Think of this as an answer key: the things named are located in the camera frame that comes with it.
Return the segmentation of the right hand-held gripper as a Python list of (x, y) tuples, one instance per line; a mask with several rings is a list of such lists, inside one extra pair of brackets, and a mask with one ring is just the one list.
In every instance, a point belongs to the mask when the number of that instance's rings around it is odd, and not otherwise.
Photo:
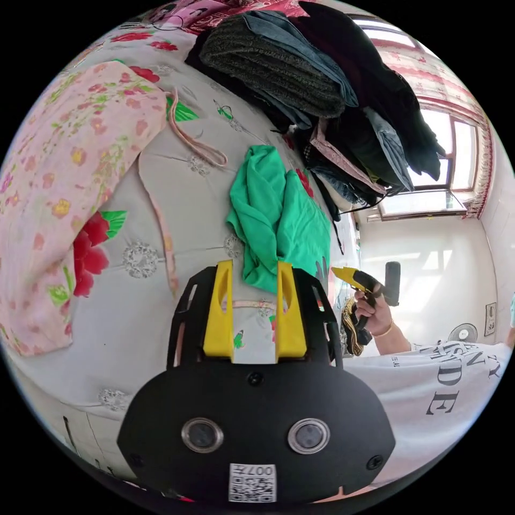
[[(374, 294), (374, 289), (376, 285), (381, 285), (375, 278), (372, 276), (352, 267), (331, 267), (333, 274), (343, 282), (349, 284), (354, 290), (360, 290), (365, 292), (368, 299), (370, 299)], [(355, 309), (355, 317), (357, 318), (358, 325), (360, 328), (365, 328), (366, 319), (361, 318), (360, 320), (356, 316)]]

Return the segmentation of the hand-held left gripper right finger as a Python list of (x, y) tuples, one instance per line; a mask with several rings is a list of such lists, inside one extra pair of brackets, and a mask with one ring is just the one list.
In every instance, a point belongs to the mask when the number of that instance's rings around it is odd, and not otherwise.
[(303, 359), (307, 352), (292, 265), (277, 266), (276, 359)]

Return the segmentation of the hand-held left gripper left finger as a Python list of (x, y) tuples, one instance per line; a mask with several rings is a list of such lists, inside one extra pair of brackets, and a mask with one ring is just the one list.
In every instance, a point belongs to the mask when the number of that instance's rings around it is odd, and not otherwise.
[(210, 358), (234, 357), (232, 272), (232, 260), (217, 264), (203, 342), (203, 352)]

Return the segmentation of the person's right hand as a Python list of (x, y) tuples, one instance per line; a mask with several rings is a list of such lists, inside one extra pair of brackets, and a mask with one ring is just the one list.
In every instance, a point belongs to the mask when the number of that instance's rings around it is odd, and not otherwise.
[(393, 328), (391, 309), (386, 302), (382, 287), (376, 285), (373, 296), (368, 299), (365, 292), (356, 290), (356, 316), (366, 319), (365, 328), (373, 337), (385, 336)]

